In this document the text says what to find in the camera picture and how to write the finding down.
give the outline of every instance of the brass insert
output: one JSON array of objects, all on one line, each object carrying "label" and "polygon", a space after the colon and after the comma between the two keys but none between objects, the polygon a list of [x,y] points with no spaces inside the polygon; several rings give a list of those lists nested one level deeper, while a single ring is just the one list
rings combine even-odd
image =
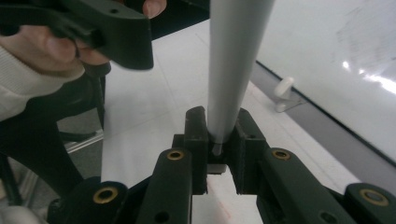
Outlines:
[{"label": "brass insert", "polygon": [[168,153],[168,155],[166,156],[168,158],[168,160],[171,161],[178,161],[183,159],[184,157],[184,152],[180,151],[180,150],[172,150]]},{"label": "brass insert", "polygon": [[95,203],[109,203],[113,201],[117,195],[119,195],[119,191],[116,188],[104,187],[95,192],[93,201]]},{"label": "brass insert", "polygon": [[282,160],[282,161],[288,161],[291,158],[289,152],[287,152],[286,150],[282,150],[282,149],[273,150],[272,154],[275,158]]},{"label": "brass insert", "polygon": [[360,191],[361,197],[369,203],[378,205],[378,206],[388,206],[388,199],[381,193],[373,190],[373,189],[361,189]]}]

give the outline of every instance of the black plastic bracket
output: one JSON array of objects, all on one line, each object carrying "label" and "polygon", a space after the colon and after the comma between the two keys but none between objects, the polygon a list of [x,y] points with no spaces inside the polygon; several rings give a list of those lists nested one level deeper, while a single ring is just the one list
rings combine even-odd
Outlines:
[{"label": "black plastic bracket", "polygon": [[57,36],[80,39],[123,67],[152,68],[150,24],[146,16],[108,0],[56,3],[43,7],[0,1],[0,24],[46,25]]},{"label": "black plastic bracket", "polygon": [[171,148],[161,153],[136,223],[191,223],[191,179],[188,150]]}]

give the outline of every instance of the black plastic part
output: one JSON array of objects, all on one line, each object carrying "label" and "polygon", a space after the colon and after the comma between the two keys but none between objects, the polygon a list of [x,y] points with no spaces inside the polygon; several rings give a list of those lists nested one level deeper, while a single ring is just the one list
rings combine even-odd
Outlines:
[{"label": "black plastic part", "polygon": [[259,162],[269,146],[253,117],[241,108],[230,141],[226,147],[226,162],[230,167],[238,194],[258,194]]},{"label": "black plastic part", "polygon": [[362,183],[347,186],[344,203],[359,223],[396,223],[396,198],[377,186]]},{"label": "black plastic part", "polygon": [[137,224],[191,222],[191,154],[183,148],[161,153],[148,189]]},{"label": "black plastic part", "polygon": [[[100,203],[94,198],[109,199]],[[51,224],[112,224],[116,223],[123,203],[127,198],[127,188],[117,182],[100,182],[100,177],[91,177],[65,198],[56,200],[49,206],[48,222]]]},{"label": "black plastic part", "polygon": [[[293,153],[279,148],[266,150],[262,173],[266,184],[259,197],[273,193],[285,223],[356,223]],[[261,210],[267,213],[265,217],[272,212]]]},{"label": "black plastic part", "polygon": [[0,141],[1,153],[31,169],[61,197],[83,180],[64,148],[56,123],[27,126],[13,133],[15,136]]},{"label": "black plastic part", "polygon": [[[130,3],[133,4],[134,0],[125,1],[127,6]],[[167,0],[165,11],[150,20],[151,36],[152,39],[157,39],[208,19],[208,10],[181,0]]]},{"label": "black plastic part", "polygon": [[184,148],[192,155],[192,193],[207,193],[208,134],[205,109],[197,106],[187,111],[184,128]]},{"label": "black plastic part", "polygon": [[149,19],[108,0],[59,0],[67,10],[1,4],[2,25],[47,25],[57,36],[81,39],[126,68],[153,66]]},{"label": "black plastic part", "polygon": [[149,181],[150,177],[128,189],[128,197],[122,206],[117,224],[136,223]]},{"label": "black plastic part", "polygon": [[22,205],[22,198],[14,173],[8,162],[8,157],[0,153],[0,178],[7,195],[8,205]]}]

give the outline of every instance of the screw hole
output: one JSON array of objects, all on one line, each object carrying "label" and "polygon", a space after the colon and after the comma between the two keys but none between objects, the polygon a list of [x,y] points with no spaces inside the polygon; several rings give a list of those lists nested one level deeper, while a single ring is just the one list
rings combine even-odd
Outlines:
[{"label": "screw hole", "polygon": [[337,223],[337,218],[328,212],[321,212],[319,216],[326,223]]},{"label": "screw hole", "polygon": [[110,203],[117,198],[119,192],[114,187],[104,187],[95,192],[93,201],[95,203]]},{"label": "screw hole", "polygon": [[361,189],[361,197],[369,203],[378,206],[388,206],[388,199],[381,193],[373,189]]},{"label": "screw hole", "polygon": [[282,161],[288,161],[290,159],[290,154],[285,150],[274,150],[272,152],[273,156]]},{"label": "screw hole", "polygon": [[169,156],[172,157],[173,159],[176,159],[176,158],[179,158],[181,156],[181,154],[178,152],[173,152]]},{"label": "screw hole", "polygon": [[178,160],[181,160],[183,157],[184,157],[184,153],[179,150],[173,150],[173,151],[169,152],[167,155],[168,160],[171,160],[171,161],[178,161]]},{"label": "screw hole", "polygon": [[98,196],[100,199],[107,199],[110,198],[112,195],[113,195],[113,191],[105,190],[103,192],[100,192]]},{"label": "screw hole", "polygon": [[288,154],[286,154],[286,153],[284,153],[284,152],[281,152],[281,151],[278,151],[278,152],[276,152],[275,154],[276,154],[278,157],[282,157],[282,158],[288,156]]},{"label": "screw hole", "polygon": [[157,223],[165,223],[169,220],[169,214],[167,212],[160,212],[155,215],[155,221]]}]

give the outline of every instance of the metal rod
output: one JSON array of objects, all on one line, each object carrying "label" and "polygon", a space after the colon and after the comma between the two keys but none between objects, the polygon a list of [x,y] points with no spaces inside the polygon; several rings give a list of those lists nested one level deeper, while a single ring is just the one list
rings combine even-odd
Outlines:
[{"label": "metal rod", "polygon": [[273,3],[211,1],[207,129],[214,143],[233,130]]}]

